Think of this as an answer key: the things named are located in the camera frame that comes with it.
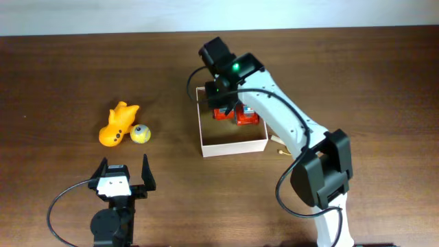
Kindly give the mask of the red fire truck toy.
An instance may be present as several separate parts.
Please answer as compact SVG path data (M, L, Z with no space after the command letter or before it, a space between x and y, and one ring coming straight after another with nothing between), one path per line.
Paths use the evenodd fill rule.
M235 111L231 110L230 112L228 112L227 108L214 108L213 118L218 121L226 120L226 119L234 119Z

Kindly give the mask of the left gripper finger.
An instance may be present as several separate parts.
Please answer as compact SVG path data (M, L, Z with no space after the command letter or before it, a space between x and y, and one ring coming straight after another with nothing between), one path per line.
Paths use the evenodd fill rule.
M155 185L155 180L150 169L150 164L147 158L147 154L143 155L141 178L145 186Z
M106 167L108 165L108 160L106 157L104 157L99 164L98 168L95 170L93 175L91 176L92 179L100 178L105 173Z

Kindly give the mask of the yellow wooden rattle drum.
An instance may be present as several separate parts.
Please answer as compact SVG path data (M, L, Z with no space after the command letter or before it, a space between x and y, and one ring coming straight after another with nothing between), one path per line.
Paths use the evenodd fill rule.
M285 143L284 143L284 142L283 142L278 136L276 136L276 135L271 135L271 136L270 136L270 140L273 141L273 142L276 142L276 143L278 143L278 144L283 145L283 146L285 147L285 149L287 150L287 151L284 151L284 150L278 149L277 152L278 152L279 154L284 154L284 155L291 156L291 153L289 152L287 146L285 145Z

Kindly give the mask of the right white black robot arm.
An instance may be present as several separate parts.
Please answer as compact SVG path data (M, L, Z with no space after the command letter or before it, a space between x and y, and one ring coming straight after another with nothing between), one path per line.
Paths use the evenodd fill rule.
M351 143L340 129L327 130L308 117L251 53L236 56L219 37L198 52L213 76L206 83L210 106L250 107L277 134L293 158L275 187L289 214L314 219L318 246L354 246L346 201L353 177Z

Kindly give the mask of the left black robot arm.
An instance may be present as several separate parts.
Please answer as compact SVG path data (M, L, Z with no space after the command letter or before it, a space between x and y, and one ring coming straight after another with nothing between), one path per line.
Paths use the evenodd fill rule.
M133 244L135 202L147 198L156 190L147 155L143 156L142 183L130 184L126 165L109 165L104 158L91 176L88 188L108 203L108 208L98 211L92 218L90 230L94 246L126 247Z

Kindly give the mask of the red fire truck with ladder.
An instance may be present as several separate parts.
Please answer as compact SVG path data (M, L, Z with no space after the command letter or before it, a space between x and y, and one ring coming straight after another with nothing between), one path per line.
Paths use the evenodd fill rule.
M259 124L259 116L251 107L239 105L235 109L235 121L238 126L257 125Z

